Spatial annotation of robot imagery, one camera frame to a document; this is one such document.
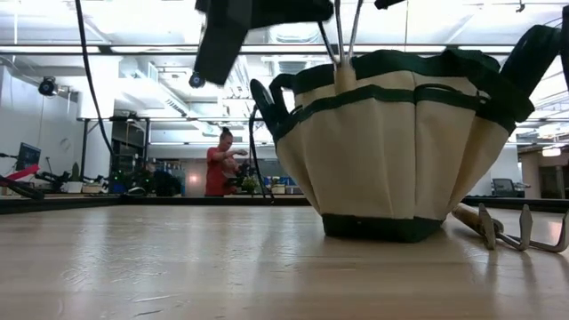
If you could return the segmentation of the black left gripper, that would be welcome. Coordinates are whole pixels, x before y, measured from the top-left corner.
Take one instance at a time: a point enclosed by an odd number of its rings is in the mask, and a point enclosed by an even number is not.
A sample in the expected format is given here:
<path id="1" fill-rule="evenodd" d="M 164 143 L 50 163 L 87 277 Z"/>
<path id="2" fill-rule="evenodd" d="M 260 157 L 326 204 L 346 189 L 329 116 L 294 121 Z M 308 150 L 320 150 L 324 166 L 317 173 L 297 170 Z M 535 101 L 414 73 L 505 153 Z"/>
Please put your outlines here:
<path id="1" fill-rule="evenodd" d="M 196 0 L 207 23 L 194 65 L 201 82 L 223 85 L 249 29 L 329 20 L 328 0 Z"/>

